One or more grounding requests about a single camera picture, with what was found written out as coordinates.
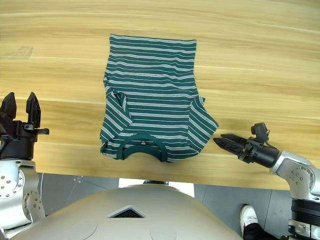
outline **vent grille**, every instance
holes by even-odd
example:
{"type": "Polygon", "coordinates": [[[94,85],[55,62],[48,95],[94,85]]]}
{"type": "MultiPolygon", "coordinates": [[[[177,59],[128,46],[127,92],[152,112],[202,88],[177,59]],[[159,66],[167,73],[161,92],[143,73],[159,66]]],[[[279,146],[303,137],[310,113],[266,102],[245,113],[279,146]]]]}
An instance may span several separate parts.
{"type": "Polygon", "coordinates": [[[132,218],[132,219],[144,219],[146,217],[141,211],[136,209],[132,205],[125,206],[107,216],[110,219],[119,218],[132,218]]]}
{"type": "Polygon", "coordinates": [[[140,216],[138,213],[136,213],[135,211],[133,211],[132,209],[128,209],[122,213],[119,213],[115,216],[113,216],[113,218],[137,218],[137,219],[142,219],[143,217],[140,216]]]}

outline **gray floor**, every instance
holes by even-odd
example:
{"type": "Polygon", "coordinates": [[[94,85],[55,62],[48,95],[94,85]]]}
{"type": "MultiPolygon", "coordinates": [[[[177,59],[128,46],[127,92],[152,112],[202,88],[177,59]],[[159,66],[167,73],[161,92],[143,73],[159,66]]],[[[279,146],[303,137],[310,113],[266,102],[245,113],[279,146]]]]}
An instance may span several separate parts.
{"type": "MultiPolygon", "coordinates": [[[[93,193],[117,188],[118,183],[117,178],[44,174],[42,201],[45,213],[50,215],[93,193]]],[[[289,234],[291,197],[288,191],[195,184],[194,192],[197,199],[239,235],[243,204],[254,207],[260,225],[270,234],[277,238],[289,234]]]]}
{"type": "Polygon", "coordinates": [[[194,194],[239,235],[241,234],[240,210],[243,204],[254,207],[259,224],[265,231],[277,238],[289,235],[288,220],[291,216],[289,191],[195,184],[194,194]]]}

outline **black pants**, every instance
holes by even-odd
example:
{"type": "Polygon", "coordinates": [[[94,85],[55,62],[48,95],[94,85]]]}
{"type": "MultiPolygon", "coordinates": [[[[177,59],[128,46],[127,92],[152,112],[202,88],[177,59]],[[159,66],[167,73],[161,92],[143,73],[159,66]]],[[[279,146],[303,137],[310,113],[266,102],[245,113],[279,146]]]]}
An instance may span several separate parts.
{"type": "Polygon", "coordinates": [[[244,240],[278,240],[278,238],[270,235],[258,223],[252,223],[243,230],[244,240]]]}

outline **screw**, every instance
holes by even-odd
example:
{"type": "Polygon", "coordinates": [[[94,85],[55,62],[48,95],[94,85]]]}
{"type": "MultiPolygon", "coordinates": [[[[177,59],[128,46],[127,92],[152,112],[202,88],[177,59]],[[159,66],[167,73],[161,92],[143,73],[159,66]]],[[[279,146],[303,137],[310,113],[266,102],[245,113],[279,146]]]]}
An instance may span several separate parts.
{"type": "Polygon", "coordinates": [[[244,146],[244,148],[245,148],[246,150],[250,150],[250,149],[252,149],[252,145],[251,145],[250,143],[247,143],[247,144],[244,146]]]}

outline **person's leg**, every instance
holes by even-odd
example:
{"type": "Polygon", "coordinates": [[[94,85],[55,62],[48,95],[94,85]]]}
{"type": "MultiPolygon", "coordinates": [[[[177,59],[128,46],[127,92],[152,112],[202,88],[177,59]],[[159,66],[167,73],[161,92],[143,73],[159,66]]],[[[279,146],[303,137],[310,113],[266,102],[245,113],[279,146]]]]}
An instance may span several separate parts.
{"type": "Polygon", "coordinates": [[[244,205],[240,213],[241,232],[244,240],[278,240],[270,235],[258,223],[254,208],[244,205]]]}

